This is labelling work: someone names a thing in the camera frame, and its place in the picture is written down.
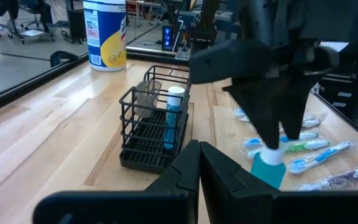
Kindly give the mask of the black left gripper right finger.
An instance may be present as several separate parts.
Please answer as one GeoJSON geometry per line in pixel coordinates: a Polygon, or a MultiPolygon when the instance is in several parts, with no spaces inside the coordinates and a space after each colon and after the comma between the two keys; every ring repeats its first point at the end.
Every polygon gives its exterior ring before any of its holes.
{"type": "Polygon", "coordinates": [[[358,191],[280,191],[201,142],[200,174],[211,224],[358,224],[358,191]]]}

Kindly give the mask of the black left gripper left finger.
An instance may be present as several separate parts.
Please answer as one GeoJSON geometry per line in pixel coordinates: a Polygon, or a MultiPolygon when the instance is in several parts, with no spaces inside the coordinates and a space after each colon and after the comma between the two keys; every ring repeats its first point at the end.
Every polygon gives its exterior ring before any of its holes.
{"type": "Polygon", "coordinates": [[[190,141],[141,191],[61,191],[35,207],[33,224],[197,224],[201,146],[190,141]]]}

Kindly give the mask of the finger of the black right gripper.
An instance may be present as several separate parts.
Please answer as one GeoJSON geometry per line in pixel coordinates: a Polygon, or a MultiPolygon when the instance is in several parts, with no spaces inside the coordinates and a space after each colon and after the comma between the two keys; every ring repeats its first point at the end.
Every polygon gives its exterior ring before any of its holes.
{"type": "Polygon", "coordinates": [[[280,121],[289,139],[298,139],[306,102],[312,87],[339,65],[339,53],[330,47],[315,47],[310,62],[288,68],[290,81],[280,99],[280,121]]]}
{"type": "Polygon", "coordinates": [[[267,74],[273,68],[272,51],[257,40],[226,40],[194,53],[190,58],[192,84],[214,83],[230,78],[223,88],[249,117],[259,136],[278,149],[280,79],[267,74]]]}

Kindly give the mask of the blue toothbrush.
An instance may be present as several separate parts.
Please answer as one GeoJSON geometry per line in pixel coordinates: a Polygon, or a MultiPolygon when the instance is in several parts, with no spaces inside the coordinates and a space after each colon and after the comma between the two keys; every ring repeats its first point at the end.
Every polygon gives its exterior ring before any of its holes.
{"type": "MultiPolygon", "coordinates": [[[[245,121],[245,122],[249,122],[250,119],[248,118],[248,116],[244,113],[244,111],[240,108],[235,108],[234,109],[234,115],[240,120],[240,121],[245,121]]],[[[315,126],[320,125],[320,123],[325,119],[325,117],[328,115],[327,112],[321,113],[321,114],[313,114],[308,112],[307,114],[304,115],[303,117],[303,123],[302,123],[302,128],[313,128],[315,126]]]]}
{"type": "MultiPolygon", "coordinates": [[[[283,135],[279,137],[279,146],[284,147],[288,145],[291,142],[297,142],[301,140],[309,140],[309,139],[316,139],[319,137],[319,133],[317,132],[303,132],[300,133],[300,136],[298,139],[289,139],[288,136],[283,135]]],[[[264,146],[265,143],[261,138],[246,138],[242,142],[241,146],[248,149],[258,148],[261,146],[264,146]]]]}
{"type": "Polygon", "coordinates": [[[344,141],[335,146],[331,146],[327,149],[322,149],[318,152],[307,154],[305,157],[295,159],[287,164],[287,171],[291,174],[302,174],[311,168],[314,168],[330,157],[350,149],[354,146],[352,141],[344,141]]]}

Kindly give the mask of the teal toothpaste tube white cap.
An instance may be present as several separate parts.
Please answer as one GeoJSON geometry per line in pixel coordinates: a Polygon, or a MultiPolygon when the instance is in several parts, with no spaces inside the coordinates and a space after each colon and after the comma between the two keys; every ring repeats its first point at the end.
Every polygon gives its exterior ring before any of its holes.
{"type": "Polygon", "coordinates": [[[284,155],[284,148],[270,149],[263,147],[254,156],[250,173],[272,187],[279,189],[286,173],[286,166],[283,162],[284,155]]]}
{"type": "MultiPolygon", "coordinates": [[[[181,107],[181,98],[185,93],[185,89],[180,86],[171,86],[168,88],[167,110],[179,111],[181,107]]],[[[177,121],[176,113],[166,113],[165,124],[169,127],[175,127],[177,121]]],[[[175,137],[174,129],[166,129],[164,132],[163,144],[164,148],[171,151],[173,149],[173,140],[175,137]]]]}

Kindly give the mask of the purple toothbrush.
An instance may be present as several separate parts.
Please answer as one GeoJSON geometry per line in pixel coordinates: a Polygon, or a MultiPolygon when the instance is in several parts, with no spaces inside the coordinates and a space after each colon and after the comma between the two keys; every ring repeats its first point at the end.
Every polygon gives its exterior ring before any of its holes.
{"type": "Polygon", "coordinates": [[[310,192],[327,189],[339,189],[351,186],[356,182],[358,182],[358,167],[340,174],[323,177],[322,179],[318,179],[309,184],[299,185],[295,187],[295,190],[310,192]]]}

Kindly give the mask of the black drawer cabinet white labels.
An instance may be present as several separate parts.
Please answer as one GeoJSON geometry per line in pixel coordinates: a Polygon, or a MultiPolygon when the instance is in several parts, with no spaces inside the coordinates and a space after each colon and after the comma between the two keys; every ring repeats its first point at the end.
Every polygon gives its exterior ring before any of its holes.
{"type": "Polygon", "coordinates": [[[354,76],[327,74],[315,94],[358,132],[358,82],[354,76]]]}

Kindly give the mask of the black device with blue lights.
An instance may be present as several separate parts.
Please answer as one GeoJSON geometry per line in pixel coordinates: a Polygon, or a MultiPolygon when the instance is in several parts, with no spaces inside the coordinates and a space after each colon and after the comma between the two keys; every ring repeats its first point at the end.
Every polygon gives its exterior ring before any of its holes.
{"type": "Polygon", "coordinates": [[[172,51],[173,48],[173,28],[172,26],[162,26],[162,50],[172,51]]]}

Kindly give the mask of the translucent grey plastic cup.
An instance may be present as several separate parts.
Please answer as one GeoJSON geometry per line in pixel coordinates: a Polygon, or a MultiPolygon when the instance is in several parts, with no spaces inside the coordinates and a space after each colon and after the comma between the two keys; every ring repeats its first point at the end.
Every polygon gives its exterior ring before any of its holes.
{"type": "Polygon", "coordinates": [[[158,94],[162,84],[155,80],[140,82],[136,88],[135,113],[141,118],[151,118],[158,103],[158,94]]]}

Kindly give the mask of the Lysol wipes canister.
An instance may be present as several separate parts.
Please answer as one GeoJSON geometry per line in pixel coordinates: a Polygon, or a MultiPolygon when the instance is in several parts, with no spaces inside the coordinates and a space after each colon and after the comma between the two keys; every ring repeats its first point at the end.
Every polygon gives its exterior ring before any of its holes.
{"type": "Polygon", "coordinates": [[[93,69],[126,68],[126,0],[83,0],[88,57],[93,69]]]}

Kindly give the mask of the black computer tower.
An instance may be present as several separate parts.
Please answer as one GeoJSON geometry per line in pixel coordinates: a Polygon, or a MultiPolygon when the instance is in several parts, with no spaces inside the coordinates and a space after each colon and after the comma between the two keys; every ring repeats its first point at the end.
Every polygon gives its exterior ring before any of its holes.
{"type": "Polygon", "coordinates": [[[86,39],[84,10],[70,10],[68,12],[68,22],[72,42],[81,44],[86,39]]]}

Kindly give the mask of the office chair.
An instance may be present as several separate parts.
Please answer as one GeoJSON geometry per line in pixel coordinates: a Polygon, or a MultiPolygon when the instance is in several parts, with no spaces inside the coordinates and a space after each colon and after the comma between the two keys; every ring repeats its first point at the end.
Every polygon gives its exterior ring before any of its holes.
{"type": "Polygon", "coordinates": [[[49,31],[49,26],[46,21],[44,0],[17,0],[19,9],[33,15],[31,21],[23,22],[16,25],[15,21],[8,22],[8,37],[13,39],[19,38],[24,45],[27,37],[48,37],[52,42],[55,42],[55,36],[49,31]]]}

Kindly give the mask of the silver arm base bracket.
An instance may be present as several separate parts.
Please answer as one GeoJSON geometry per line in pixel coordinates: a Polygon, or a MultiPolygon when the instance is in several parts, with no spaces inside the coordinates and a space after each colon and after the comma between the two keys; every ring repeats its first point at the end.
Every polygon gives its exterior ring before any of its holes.
{"type": "Polygon", "coordinates": [[[191,57],[190,47],[179,47],[175,56],[176,60],[189,61],[191,57]]]}

